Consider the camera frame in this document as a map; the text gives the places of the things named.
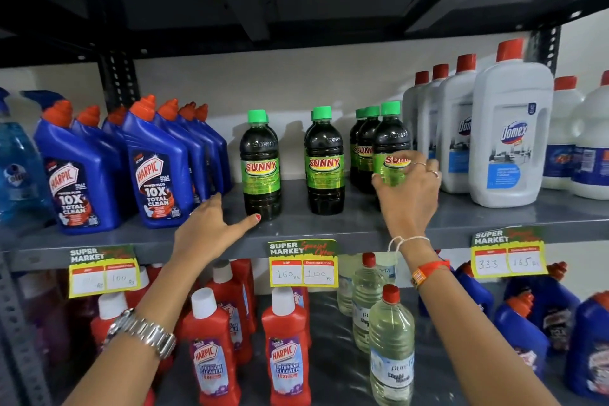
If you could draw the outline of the row of blue toilet cleaners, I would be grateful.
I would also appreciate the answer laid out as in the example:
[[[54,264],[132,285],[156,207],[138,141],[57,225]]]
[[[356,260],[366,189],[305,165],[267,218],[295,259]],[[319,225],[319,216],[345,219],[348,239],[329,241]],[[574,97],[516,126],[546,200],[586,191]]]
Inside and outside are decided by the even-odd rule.
[[[119,108],[100,127],[90,106],[59,100],[34,133],[58,227],[66,235],[117,229],[135,212],[149,229],[181,225],[212,193],[202,141],[185,126],[192,106],[156,108],[153,95]]]

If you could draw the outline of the dark green-capped cleaner bottle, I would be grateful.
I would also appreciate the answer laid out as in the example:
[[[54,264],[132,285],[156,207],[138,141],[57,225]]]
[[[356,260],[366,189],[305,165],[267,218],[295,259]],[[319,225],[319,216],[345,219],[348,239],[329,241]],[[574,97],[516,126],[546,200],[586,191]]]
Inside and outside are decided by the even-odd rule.
[[[350,129],[349,141],[350,141],[350,180],[354,186],[358,186],[359,177],[359,151],[357,147],[357,135],[361,126],[366,120],[365,108],[359,108],[355,111],[355,124]]]
[[[312,126],[304,140],[306,184],[312,213],[342,213],[345,203],[344,142],[332,124],[330,106],[312,110]]]
[[[381,121],[373,143],[374,173],[380,174],[392,187],[405,179],[404,170],[410,160],[396,156],[399,151],[411,150],[411,137],[401,119],[401,102],[388,101],[381,105]]]
[[[357,149],[357,186],[361,192],[373,194],[371,185],[373,167],[373,143],[375,131],[380,124],[380,107],[378,105],[368,106],[364,110],[364,123],[356,134]]]
[[[278,137],[265,110],[249,110],[247,122],[239,146],[245,209],[248,215],[271,221],[282,210]]]

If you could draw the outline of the person's left hand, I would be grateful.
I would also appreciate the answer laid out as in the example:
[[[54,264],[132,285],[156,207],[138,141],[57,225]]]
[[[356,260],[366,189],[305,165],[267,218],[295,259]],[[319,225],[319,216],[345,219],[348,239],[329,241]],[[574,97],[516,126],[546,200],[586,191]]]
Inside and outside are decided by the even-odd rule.
[[[179,226],[169,265],[180,270],[202,272],[230,246],[243,237],[231,235],[224,221],[222,195],[217,193],[202,202]]]

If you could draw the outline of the person's left forearm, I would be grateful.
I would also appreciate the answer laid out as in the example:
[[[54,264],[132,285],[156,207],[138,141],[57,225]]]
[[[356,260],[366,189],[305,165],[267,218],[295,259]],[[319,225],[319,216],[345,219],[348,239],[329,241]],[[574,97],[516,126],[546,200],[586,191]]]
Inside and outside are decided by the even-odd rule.
[[[183,304],[201,272],[165,264],[135,313],[174,333]],[[161,360],[126,333],[115,336],[62,406],[143,406]]]

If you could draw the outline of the silver metal wrist watch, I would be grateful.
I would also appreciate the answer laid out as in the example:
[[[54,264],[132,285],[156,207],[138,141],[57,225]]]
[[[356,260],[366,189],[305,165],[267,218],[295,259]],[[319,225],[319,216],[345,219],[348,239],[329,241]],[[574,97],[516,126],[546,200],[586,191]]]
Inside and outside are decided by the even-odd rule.
[[[110,325],[101,345],[102,350],[107,348],[110,341],[120,333],[129,334],[155,349],[161,361],[172,355],[177,344],[177,337],[173,333],[165,330],[161,325],[139,317],[135,309],[124,310]]]

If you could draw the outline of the blue glass cleaner spray bottle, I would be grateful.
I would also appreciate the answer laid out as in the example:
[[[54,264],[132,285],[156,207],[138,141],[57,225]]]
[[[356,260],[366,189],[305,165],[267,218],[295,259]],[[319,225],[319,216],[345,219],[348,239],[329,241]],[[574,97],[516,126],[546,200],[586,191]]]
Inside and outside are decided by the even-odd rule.
[[[29,136],[11,116],[0,87],[0,225],[20,215],[52,216],[42,161]]]

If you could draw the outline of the person's right hand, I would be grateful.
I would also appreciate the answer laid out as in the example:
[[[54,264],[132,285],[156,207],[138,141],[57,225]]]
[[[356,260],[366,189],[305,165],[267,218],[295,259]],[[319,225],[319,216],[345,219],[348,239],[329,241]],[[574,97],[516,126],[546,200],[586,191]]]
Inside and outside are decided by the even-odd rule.
[[[424,236],[438,208],[442,182],[439,163],[413,150],[395,155],[407,157],[410,164],[404,170],[405,179],[394,186],[398,187],[398,194],[377,197],[385,225],[392,239]]]

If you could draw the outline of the group of red bathroom cleaners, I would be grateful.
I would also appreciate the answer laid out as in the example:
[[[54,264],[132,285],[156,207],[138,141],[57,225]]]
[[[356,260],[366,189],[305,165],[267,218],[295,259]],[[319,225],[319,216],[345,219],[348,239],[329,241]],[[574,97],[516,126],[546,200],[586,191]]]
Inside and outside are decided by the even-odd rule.
[[[178,325],[179,339],[189,344],[200,406],[240,405],[237,367],[253,356],[253,298],[247,295],[251,269],[248,259],[217,262],[213,278],[193,293],[191,311]],[[275,290],[281,299],[274,299],[263,315],[270,406],[311,406],[308,290]]]

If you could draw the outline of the row of white cleaner bottles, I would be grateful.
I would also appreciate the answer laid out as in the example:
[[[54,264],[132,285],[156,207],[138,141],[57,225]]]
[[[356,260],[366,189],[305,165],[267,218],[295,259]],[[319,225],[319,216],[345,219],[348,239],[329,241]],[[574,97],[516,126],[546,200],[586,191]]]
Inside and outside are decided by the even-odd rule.
[[[428,89],[420,110],[423,155],[440,164],[440,189],[469,194],[487,208],[536,201],[549,142],[554,77],[548,66],[524,61],[524,39],[498,45],[496,61],[476,71],[476,56],[462,55],[454,75]]]

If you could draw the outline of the purple cleaner bottle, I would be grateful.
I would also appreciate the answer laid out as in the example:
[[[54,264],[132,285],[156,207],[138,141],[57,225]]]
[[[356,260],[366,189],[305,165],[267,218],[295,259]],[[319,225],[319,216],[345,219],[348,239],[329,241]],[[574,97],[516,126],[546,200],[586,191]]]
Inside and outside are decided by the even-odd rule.
[[[71,341],[54,270],[22,272],[16,278],[22,294],[24,312],[35,328],[35,345],[48,367],[64,363],[70,356]]]

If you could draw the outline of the yellow green-topped price tag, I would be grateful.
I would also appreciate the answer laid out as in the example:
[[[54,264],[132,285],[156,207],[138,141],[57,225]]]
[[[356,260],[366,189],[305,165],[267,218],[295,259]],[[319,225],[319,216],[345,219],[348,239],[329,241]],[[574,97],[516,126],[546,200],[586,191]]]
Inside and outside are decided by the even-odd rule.
[[[544,229],[512,226],[478,232],[471,239],[471,269],[477,279],[548,274]]]
[[[69,299],[138,289],[141,272],[134,246],[71,249],[68,278]]]
[[[267,243],[270,287],[339,287],[339,245],[334,239]]]

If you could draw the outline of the blue orange-capped cleaner bottle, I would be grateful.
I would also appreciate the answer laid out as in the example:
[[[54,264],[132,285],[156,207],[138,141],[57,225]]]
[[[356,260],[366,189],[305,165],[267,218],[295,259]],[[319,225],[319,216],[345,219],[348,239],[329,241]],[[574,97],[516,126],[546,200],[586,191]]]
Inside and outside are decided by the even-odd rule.
[[[549,354],[562,354],[569,348],[575,311],[580,299],[562,280],[567,263],[555,262],[547,266],[547,274],[508,278],[504,299],[529,291],[534,297],[527,319],[537,326],[550,343]]]
[[[493,323],[524,363],[543,380],[550,342],[544,332],[528,320],[533,303],[530,291],[509,297],[496,309]]]
[[[494,307],[493,294],[475,279],[471,261],[461,264],[455,272],[455,277],[480,310],[491,319],[491,310]]]
[[[575,394],[609,406],[609,290],[575,311],[564,383]]]

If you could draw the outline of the person's right forearm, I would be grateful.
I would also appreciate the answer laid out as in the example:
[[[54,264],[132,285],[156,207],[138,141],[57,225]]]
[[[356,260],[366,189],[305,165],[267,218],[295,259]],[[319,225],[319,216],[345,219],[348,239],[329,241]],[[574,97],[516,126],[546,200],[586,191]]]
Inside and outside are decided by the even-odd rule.
[[[393,238],[411,274],[441,260],[424,236]],[[440,268],[419,287],[470,406],[560,406],[457,281]]]

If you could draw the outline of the orange wristband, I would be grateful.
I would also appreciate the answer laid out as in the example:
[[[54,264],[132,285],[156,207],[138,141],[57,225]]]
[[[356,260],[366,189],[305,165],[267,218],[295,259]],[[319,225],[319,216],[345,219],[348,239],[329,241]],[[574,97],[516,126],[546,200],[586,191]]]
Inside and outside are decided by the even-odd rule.
[[[438,269],[446,268],[451,271],[451,262],[449,260],[436,260],[419,266],[411,277],[412,285],[415,289],[419,289],[427,281],[427,279]]]

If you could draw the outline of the clear red-capped liquid bottle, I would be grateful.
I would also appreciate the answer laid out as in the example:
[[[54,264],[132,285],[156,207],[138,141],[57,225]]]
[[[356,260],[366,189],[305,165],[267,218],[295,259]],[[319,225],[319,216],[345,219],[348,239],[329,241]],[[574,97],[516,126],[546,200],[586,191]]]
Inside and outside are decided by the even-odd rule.
[[[376,252],[376,269],[384,276],[387,284],[395,284],[398,253],[396,251]]]
[[[400,289],[383,287],[369,312],[370,385],[379,406],[410,406],[414,395],[415,318]]]
[[[374,252],[362,254],[361,264],[353,273],[352,283],[353,338],[357,348],[369,354],[370,310],[382,299],[383,287],[387,283],[384,274],[377,268]]]
[[[350,318],[353,314],[353,277],[361,266],[362,254],[341,254],[338,257],[337,304],[340,312]]]

